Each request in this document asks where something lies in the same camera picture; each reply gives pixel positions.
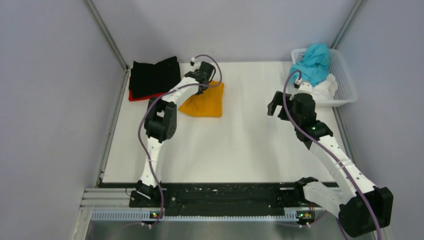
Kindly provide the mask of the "yellow t shirt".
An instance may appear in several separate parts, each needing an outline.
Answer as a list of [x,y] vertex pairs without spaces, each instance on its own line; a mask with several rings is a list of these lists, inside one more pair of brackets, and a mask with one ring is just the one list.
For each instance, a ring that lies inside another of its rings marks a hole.
[[195,118],[220,118],[223,115],[223,94],[225,84],[212,81],[212,85],[200,95],[189,97],[178,110]]

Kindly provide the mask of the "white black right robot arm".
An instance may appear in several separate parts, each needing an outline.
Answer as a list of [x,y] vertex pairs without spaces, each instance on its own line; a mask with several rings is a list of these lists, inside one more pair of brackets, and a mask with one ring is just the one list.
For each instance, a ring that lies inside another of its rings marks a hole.
[[299,189],[293,200],[299,206],[310,202],[333,214],[342,230],[352,238],[376,233],[391,223],[394,195],[388,187],[378,187],[369,180],[338,144],[331,129],[317,119],[316,104],[308,93],[286,94],[277,91],[268,105],[272,116],[281,106],[278,117],[294,126],[297,139],[323,164],[340,191],[334,191],[313,177],[297,181]]

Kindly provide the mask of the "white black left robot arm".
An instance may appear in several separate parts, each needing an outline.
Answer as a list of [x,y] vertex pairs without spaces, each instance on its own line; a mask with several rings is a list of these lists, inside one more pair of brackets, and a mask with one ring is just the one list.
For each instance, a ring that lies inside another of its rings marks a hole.
[[192,58],[190,69],[169,91],[149,100],[144,116],[138,126],[138,139],[145,152],[145,163],[136,193],[149,207],[165,206],[165,191],[161,186],[161,151],[177,130],[178,108],[195,95],[219,87],[223,80],[212,84],[215,74],[222,74],[220,65]]

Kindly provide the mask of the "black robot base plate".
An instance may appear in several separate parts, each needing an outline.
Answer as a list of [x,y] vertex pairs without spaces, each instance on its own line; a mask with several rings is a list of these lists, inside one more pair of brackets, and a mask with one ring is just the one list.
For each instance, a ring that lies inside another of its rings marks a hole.
[[166,217],[280,217],[289,208],[318,207],[295,183],[162,183],[165,205],[132,191],[131,208],[163,209]]

